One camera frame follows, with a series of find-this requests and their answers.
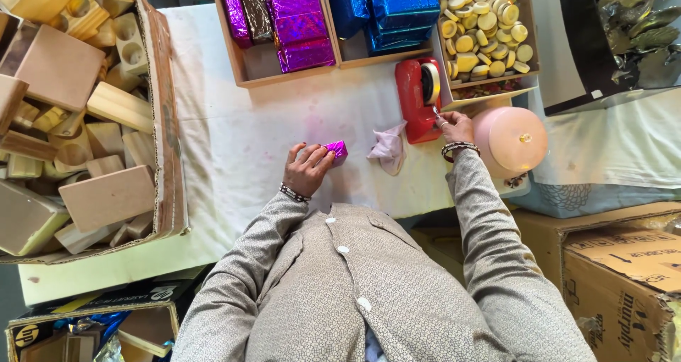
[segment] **cardboard tray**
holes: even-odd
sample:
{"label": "cardboard tray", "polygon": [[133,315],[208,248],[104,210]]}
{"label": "cardboard tray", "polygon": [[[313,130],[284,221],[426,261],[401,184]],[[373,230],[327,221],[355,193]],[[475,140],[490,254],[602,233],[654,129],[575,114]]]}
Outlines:
{"label": "cardboard tray", "polygon": [[[443,105],[446,105],[448,102],[445,101],[447,99],[453,100],[452,97],[448,97],[447,94],[450,94],[450,89],[457,89],[457,88],[465,88],[465,87],[471,87],[474,85],[480,85],[480,84],[487,84],[487,83],[496,83],[497,81],[502,81],[502,80],[508,80],[508,79],[517,79],[519,77],[526,77],[526,76],[531,76],[531,75],[536,75],[539,73],[539,50],[537,49],[537,30],[535,28],[535,16],[534,16],[534,11],[532,9],[532,0],[519,0],[518,4],[520,5],[520,18],[518,19],[519,21],[522,21],[522,24],[527,27],[528,30],[528,36],[527,39],[522,43],[522,44],[529,44],[532,46],[532,49],[534,49],[534,55],[532,56],[532,60],[530,60],[527,65],[530,66],[530,71],[522,74],[522,73],[517,73],[511,76],[502,76],[502,77],[497,77],[497,78],[489,78],[485,80],[479,80],[479,81],[469,81],[468,83],[461,83],[459,85],[452,85],[451,80],[449,79],[448,76],[442,77],[441,79],[446,79],[447,81],[442,83],[442,91],[441,95],[443,95]],[[449,57],[449,53],[447,53],[446,48],[445,48],[445,39],[442,37],[440,30],[441,30],[441,19],[438,19],[437,22],[437,36],[435,34],[435,31],[433,31],[433,35],[431,36],[430,40],[431,43],[433,43],[433,47],[435,51],[438,51],[437,53],[434,53],[435,58],[438,61],[438,64],[440,64],[441,68],[446,68],[446,65],[444,63],[446,58]]]}
{"label": "cardboard tray", "polygon": [[62,264],[81,258],[118,252],[148,241],[180,235],[189,227],[187,196],[181,162],[179,127],[172,79],[170,31],[165,15],[146,0],[135,0],[139,11],[143,43],[149,60],[149,101],[154,120],[156,147],[156,208],[154,230],[146,238],[118,247],[106,247],[71,254],[65,249],[48,254],[0,256],[0,264]]}
{"label": "cardboard tray", "polygon": [[8,360],[19,362],[22,349],[51,337],[55,321],[91,314],[153,311],[156,314],[154,318],[160,315],[162,321],[149,325],[156,326],[161,334],[174,334],[177,339],[180,323],[213,265],[144,279],[104,293],[84,293],[36,305],[28,313],[9,322],[5,330]]}
{"label": "cardboard tray", "polygon": [[336,27],[334,26],[334,18],[331,13],[329,0],[323,0],[323,5],[326,8],[327,14],[331,16],[328,19],[331,23],[331,30],[333,33],[331,42],[333,43],[341,70],[372,66],[379,63],[401,62],[405,59],[430,55],[433,51],[430,40],[427,40],[421,43],[417,49],[412,51],[369,57],[369,52],[367,51],[366,43],[364,42],[364,31],[360,30],[355,36],[348,40],[339,39],[338,36],[336,36]]}
{"label": "cardboard tray", "polygon": [[[333,43],[335,35],[333,27],[331,27],[331,18],[329,18],[327,8],[324,6],[324,0],[319,0],[319,2],[322,5],[321,11],[324,14],[324,19],[326,21],[326,31]],[[229,63],[232,65],[232,72],[234,73],[234,81],[238,87],[255,88],[263,85],[283,83],[285,81],[302,79],[317,74],[325,74],[338,67],[338,62],[340,62],[341,58],[337,55],[335,49],[334,57],[336,59],[336,64],[333,66],[316,67],[282,74],[277,59],[277,47],[275,47],[275,44],[260,44],[252,46],[249,49],[241,49],[236,45],[234,39],[232,39],[232,33],[229,31],[229,22],[227,22],[225,16],[223,1],[215,0],[215,6],[217,7],[218,18],[220,18],[222,35],[225,37],[225,45],[227,46],[227,53],[229,54]]]}

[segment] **person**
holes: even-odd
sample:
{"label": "person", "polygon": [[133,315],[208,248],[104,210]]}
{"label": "person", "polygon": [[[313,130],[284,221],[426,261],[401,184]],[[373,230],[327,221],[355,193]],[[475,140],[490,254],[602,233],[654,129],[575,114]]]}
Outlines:
{"label": "person", "polygon": [[194,298],[172,362],[595,362],[520,242],[476,152],[472,121],[451,112],[437,124],[443,151],[454,148],[445,178],[467,289],[384,213],[333,204],[306,217],[334,154],[301,143],[280,192]]}

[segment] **left hand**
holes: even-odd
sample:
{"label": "left hand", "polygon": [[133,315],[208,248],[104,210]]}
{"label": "left hand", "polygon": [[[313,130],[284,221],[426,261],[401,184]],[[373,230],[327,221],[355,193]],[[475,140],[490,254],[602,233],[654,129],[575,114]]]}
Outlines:
{"label": "left hand", "polygon": [[[321,186],[326,171],[331,168],[336,153],[319,144],[310,145],[308,148],[305,148],[305,145],[306,143],[296,144],[289,151],[283,183],[303,197],[312,197]],[[305,150],[298,157],[298,152],[303,148]]]}

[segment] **tape dispenser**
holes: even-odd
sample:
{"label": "tape dispenser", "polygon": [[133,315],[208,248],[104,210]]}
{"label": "tape dispenser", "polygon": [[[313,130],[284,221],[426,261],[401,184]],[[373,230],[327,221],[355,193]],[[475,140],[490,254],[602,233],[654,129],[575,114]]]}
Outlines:
{"label": "tape dispenser", "polygon": [[435,124],[434,109],[440,113],[439,67],[432,57],[410,59],[397,63],[395,81],[400,97],[402,117],[406,120],[406,141],[409,144],[437,139],[442,131]]}

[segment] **beaded bracelet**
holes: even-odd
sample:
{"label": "beaded bracelet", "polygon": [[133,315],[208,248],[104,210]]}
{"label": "beaded bracelet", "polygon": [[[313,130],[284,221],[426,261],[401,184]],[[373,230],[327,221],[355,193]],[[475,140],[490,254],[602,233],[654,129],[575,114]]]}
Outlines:
{"label": "beaded bracelet", "polygon": [[468,141],[454,141],[453,143],[449,143],[442,147],[442,156],[447,160],[448,162],[454,163],[454,158],[451,156],[448,156],[447,153],[450,151],[453,151],[458,148],[468,148],[472,149],[477,152],[477,155],[480,156],[480,149],[473,143],[469,143]]}
{"label": "beaded bracelet", "polygon": [[281,183],[281,185],[279,185],[279,192],[284,193],[288,197],[290,197],[290,198],[292,198],[292,199],[294,199],[295,201],[298,201],[298,202],[307,203],[308,201],[312,200],[309,197],[301,196],[300,194],[295,193],[291,188],[285,186],[284,183]]}

